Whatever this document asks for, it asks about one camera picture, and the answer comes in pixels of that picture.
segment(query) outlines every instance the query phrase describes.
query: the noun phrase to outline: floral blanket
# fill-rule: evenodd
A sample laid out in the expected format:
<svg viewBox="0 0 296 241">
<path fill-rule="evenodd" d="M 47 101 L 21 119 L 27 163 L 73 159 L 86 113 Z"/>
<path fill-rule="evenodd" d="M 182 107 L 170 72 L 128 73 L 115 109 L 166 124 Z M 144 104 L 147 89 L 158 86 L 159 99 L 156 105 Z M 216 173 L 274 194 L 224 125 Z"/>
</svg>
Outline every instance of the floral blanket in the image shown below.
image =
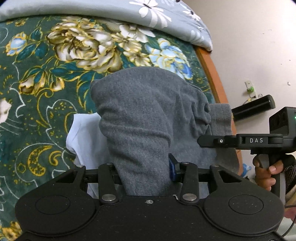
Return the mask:
<svg viewBox="0 0 296 241">
<path fill-rule="evenodd" d="M 109 19 L 38 16 L 0 23 L 0 240 L 21 229 L 23 194 L 73 167 L 66 137 L 75 113 L 93 113 L 94 79 L 135 66 L 167 69 L 214 102 L 193 46 Z"/>
</svg>

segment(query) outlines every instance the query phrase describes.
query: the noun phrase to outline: handheld device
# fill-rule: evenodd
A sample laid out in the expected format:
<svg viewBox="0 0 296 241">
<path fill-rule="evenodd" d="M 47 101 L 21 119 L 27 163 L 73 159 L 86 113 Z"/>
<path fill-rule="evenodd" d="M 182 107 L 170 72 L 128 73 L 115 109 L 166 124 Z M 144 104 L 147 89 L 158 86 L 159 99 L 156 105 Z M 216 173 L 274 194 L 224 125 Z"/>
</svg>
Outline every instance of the handheld device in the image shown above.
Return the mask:
<svg viewBox="0 0 296 241">
<path fill-rule="evenodd" d="M 269 134 L 237 134 L 236 136 L 210 136 L 199 137 L 198 144 L 209 148 L 236 148 L 251 150 L 251 154 L 265 154 L 269 166 L 282 160 L 284 167 L 295 162 L 293 156 L 286 153 L 296 151 L 296 108 L 284 107 L 269 118 Z M 285 204 L 286 182 L 284 173 L 273 175 L 276 183 L 271 187 Z"/>
<path fill-rule="evenodd" d="M 61 174 L 17 202 L 17 241 L 284 241 L 276 233 L 284 215 L 276 195 L 221 166 L 168 159 L 171 180 L 183 184 L 172 196 L 120 197 L 112 163 Z M 208 182 L 205 199 L 199 182 Z M 99 184 L 99 199 L 86 193 L 88 183 Z"/>
</svg>

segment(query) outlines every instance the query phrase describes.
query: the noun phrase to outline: blue flower pattern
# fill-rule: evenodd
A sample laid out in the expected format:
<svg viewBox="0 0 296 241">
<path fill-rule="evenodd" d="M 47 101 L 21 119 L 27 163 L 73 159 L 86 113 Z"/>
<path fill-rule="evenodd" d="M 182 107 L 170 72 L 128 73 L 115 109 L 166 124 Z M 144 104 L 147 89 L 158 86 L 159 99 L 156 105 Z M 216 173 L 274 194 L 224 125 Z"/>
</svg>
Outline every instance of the blue flower pattern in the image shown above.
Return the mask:
<svg viewBox="0 0 296 241">
<path fill-rule="evenodd" d="M 6 52 L 8 56 L 13 56 L 21 52 L 27 45 L 27 35 L 21 32 L 15 35 L 6 45 Z"/>
<path fill-rule="evenodd" d="M 145 45 L 145 49 L 149 53 L 149 58 L 153 65 L 169 70 L 184 80 L 191 80 L 193 77 L 192 71 L 182 50 L 171 45 L 170 42 L 164 38 L 159 38 L 157 42 L 161 50 L 154 49 L 148 44 Z"/>
</svg>

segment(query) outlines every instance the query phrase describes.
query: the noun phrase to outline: black handle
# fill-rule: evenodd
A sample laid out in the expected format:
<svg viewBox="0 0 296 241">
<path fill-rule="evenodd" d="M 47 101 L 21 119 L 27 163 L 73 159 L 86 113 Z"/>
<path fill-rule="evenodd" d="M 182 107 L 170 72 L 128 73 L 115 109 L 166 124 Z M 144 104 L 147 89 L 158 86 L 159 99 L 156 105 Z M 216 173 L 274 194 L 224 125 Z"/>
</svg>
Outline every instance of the black handle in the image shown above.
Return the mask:
<svg viewBox="0 0 296 241">
<path fill-rule="evenodd" d="M 268 155 L 269 166 L 274 165 L 278 160 L 281 159 L 281 154 L 270 154 Z M 271 186 L 271 192 L 277 195 L 283 204 L 286 203 L 285 196 L 286 196 L 286 180 L 284 173 L 279 173 L 276 175 L 271 175 L 272 178 L 276 180 L 276 183 Z"/>
</svg>

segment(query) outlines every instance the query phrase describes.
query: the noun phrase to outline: finger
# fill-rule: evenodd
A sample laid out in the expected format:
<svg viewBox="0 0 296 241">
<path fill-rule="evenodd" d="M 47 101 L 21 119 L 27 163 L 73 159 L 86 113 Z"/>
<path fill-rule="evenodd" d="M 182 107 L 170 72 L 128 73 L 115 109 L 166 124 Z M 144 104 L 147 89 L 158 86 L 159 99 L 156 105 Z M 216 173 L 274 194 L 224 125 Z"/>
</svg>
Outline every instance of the finger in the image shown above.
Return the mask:
<svg viewBox="0 0 296 241">
<path fill-rule="evenodd" d="M 256 155 L 254 158 L 253 158 L 253 165 L 255 167 L 260 167 L 260 163 L 259 163 L 259 156 Z"/>
<path fill-rule="evenodd" d="M 281 160 L 277 161 L 275 164 L 268 168 L 269 173 L 272 175 L 279 174 L 283 171 L 284 164 Z"/>
<path fill-rule="evenodd" d="M 276 183 L 276 180 L 272 177 L 270 178 L 264 178 L 264 179 L 259 179 L 255 177 L 255 182 L 261 186 L 262 188 L 269 188 L 273 186 Z"/>
<path fill-rule="evenodd" d="M 255 167 L 255 174 L 256 174 L 256 177 L 259 179 L 271 177 L 271 174 L 267 169 L 260 168 L 260 167 Z"/>
</svg>

